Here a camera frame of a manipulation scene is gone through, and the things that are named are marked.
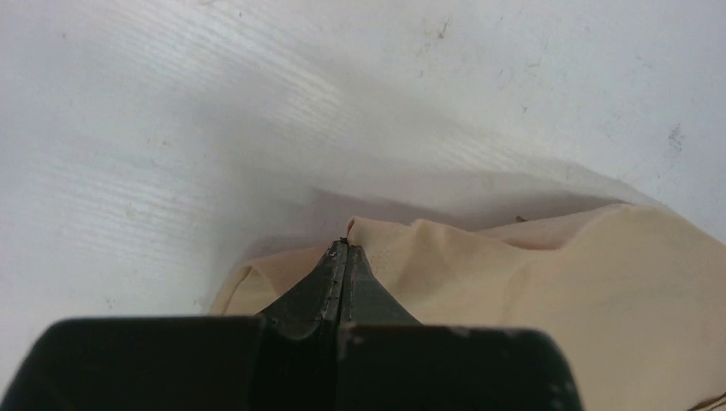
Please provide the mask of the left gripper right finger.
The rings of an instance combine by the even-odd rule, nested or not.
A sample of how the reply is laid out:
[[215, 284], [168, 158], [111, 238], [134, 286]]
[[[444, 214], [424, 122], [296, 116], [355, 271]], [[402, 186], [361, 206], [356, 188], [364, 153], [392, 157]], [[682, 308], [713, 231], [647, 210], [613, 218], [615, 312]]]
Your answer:
[[348, 248], [337, 338], [341, 410], [580, 410], [562, 351], [542, 331], [423, 325]]

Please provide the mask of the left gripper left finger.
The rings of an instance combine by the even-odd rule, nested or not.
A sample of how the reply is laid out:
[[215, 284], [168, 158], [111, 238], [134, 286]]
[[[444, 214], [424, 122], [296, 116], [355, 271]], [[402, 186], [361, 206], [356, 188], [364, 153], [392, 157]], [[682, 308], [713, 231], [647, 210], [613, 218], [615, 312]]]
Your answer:
[[4, 410], [332, 410], [348, 243], [251, 316], [66, 319], [32, 346]]

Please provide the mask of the beige t shirt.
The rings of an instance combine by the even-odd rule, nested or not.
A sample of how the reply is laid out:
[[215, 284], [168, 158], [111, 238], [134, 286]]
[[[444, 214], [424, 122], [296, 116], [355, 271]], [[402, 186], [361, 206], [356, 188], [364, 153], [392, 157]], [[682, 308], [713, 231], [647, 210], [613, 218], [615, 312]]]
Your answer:
[[615, 204], [479, 231], [354, 217], [347, 238], [425, 325], [546, 333], [587, 410], [725, 407], [725, 246], [671, 212]]

